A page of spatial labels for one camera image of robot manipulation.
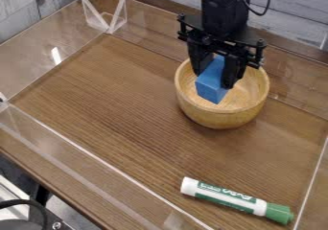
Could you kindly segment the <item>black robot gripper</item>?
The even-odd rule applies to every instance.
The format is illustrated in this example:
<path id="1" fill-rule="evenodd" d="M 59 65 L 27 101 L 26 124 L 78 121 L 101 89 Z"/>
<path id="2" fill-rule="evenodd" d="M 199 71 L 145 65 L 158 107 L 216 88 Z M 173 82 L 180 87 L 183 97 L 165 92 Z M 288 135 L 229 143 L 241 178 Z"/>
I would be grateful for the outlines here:
<path id="1" fill-rule="evenodd" d="M 188 43 L 195 74 L 199 76 L 213 61 L 224 56 L 223 88 L 232 89 L 244 78 L 247 65 L 259 68 L 266 41 L 251 36 L 250 12 L 263 16 L 268 9 L 256 11 L 251 0 L 201 0 L 201 14 L 180 13 L 179 38 Z"/>

